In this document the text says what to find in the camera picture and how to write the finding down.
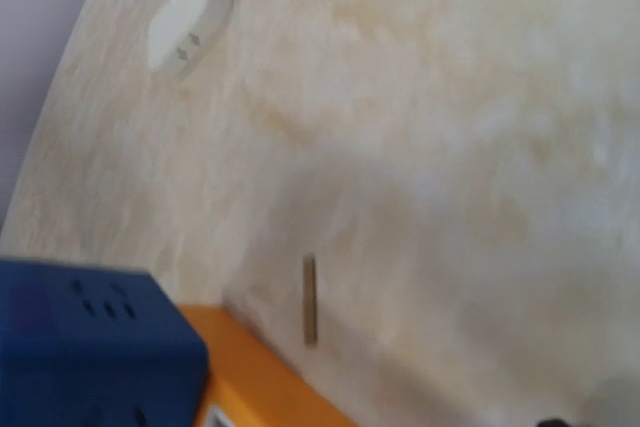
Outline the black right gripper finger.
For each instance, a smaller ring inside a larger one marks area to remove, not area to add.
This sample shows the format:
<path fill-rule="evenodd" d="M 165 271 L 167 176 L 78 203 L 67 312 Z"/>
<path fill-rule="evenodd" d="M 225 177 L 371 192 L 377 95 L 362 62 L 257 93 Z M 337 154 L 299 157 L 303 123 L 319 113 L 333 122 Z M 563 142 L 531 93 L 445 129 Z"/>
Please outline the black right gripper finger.
<path fill-rule="evenodd" d="M 540 420 L 537 427 L 572 427 L 572 425 L 562 418 L 553 417 Z"/>

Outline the orange power strip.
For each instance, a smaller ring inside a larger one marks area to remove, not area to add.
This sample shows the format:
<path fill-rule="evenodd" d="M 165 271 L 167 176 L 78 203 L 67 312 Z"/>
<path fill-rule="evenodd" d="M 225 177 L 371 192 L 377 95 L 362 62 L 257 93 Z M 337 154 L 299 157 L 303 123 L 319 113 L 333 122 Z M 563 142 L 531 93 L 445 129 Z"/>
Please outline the orange power strip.
<path fill-rule="evenodd" d="M 195 426 L 352 426 L 229 312 L 181 305 L 204 340 L 209 374 Z"/>

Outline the blue cube adapter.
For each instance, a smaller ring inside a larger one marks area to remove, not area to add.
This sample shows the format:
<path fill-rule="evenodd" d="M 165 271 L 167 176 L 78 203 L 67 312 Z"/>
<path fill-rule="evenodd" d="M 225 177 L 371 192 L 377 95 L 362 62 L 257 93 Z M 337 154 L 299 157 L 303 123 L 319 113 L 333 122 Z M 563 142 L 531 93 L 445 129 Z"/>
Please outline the blue cube adapter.
<path fill-rule="evenodd" d="M 149 273 L 2 259 L 2 425 L 189 426 L 208 367 Z"/>

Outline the white plug adapter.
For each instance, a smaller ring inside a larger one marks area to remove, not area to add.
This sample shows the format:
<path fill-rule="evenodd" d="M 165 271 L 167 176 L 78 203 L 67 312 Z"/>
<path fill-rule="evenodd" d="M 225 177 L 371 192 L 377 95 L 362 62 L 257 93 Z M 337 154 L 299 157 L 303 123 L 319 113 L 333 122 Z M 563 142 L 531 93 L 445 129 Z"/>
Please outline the white plug adapter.
<path fill-rule="evenodd" d="M 147 30 L 147 65 L 169 77 L 185 75 L 226 28 L 234 0 L 165 0 Z"/>

